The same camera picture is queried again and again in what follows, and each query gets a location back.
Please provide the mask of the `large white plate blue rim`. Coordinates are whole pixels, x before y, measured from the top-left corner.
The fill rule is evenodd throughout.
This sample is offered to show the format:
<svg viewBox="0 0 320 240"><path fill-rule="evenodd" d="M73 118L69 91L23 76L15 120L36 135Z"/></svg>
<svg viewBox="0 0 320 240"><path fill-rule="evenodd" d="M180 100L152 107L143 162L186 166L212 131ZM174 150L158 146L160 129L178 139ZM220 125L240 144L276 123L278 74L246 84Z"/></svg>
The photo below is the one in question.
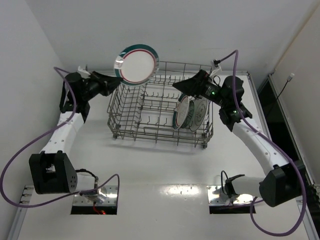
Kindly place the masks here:
<svg viewBox="0 0 320 240"><path fill-rule="evenodd" d="M191 132L195 132L201 127L208 111L208 100L206 98L196 99L194 104L194 114L189 125Z"/></svg>

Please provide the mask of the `white plate green red rim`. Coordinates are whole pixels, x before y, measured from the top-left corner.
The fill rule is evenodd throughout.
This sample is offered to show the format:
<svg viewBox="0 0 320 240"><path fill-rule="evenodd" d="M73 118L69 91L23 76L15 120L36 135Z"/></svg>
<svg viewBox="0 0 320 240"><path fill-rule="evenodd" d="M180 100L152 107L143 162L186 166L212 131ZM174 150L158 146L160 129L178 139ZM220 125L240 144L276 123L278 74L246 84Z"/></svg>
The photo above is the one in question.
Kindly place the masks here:
<svg viewBox="0 0 320 240"><path fill-rule="evenodd" d="M187 118L189 112L190 99L184 93L179 97L176 108L173 111L172 127L174 130L178 130L182 127L184 121Z"/></svg>

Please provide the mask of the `small teal patterned plate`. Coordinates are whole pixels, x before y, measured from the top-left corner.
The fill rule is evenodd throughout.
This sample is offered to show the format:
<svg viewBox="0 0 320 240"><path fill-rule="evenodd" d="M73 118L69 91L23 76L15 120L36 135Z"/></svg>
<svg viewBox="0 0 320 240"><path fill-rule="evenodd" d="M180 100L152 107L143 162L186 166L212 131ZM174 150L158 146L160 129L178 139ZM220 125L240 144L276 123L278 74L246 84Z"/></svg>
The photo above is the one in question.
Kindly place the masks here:
<svg viewBox="0 0 320 240"><path fill-rule="evenodd" d="M193 119L194 113L195 113L195 103L193 100L191 100L189 102L188 114L187 114L187 116L181 126L182 129L185 129L190 125L190 123Z"/></svg>

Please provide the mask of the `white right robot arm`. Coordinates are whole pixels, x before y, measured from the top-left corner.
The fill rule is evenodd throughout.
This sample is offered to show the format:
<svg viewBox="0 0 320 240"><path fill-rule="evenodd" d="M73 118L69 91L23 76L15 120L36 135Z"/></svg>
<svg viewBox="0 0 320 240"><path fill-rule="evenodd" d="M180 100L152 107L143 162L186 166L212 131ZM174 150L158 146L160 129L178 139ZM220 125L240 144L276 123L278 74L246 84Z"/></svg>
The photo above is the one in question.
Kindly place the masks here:
<svg viewBox="0 0 320 240"><path fill-rule="evenodd" d="M302 161L293 161L282 149L260 131L251 112L243 105L243 80L227 76L221 86L213 83L203 69L191 78L172 86L194 98L205 98L220 107L221 122L250 150L263 169L265 177L239 174L225 180L223 191L230 199L241 194L261 198L276 207L299 196L307 200Z"/></svg>

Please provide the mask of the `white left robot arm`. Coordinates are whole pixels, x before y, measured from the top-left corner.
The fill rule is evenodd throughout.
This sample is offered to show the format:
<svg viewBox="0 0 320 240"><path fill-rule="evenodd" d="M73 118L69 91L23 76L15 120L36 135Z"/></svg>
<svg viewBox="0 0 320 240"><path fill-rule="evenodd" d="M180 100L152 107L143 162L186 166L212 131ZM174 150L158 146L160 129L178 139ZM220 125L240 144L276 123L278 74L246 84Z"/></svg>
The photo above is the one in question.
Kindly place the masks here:
<svg viewBox="0 0 320 240"><path fill-rule="evenodd" d="M81 67L68 73L60 68L63 85L57 126L40 153L32 154L29 167L37 194L76 194L95 204L109 202L107 188L99 186L99 178L86 169L75 169L69 154L80 128L86 122L89 101L97 95L108 97L121 84L122 78Z"/></svg>

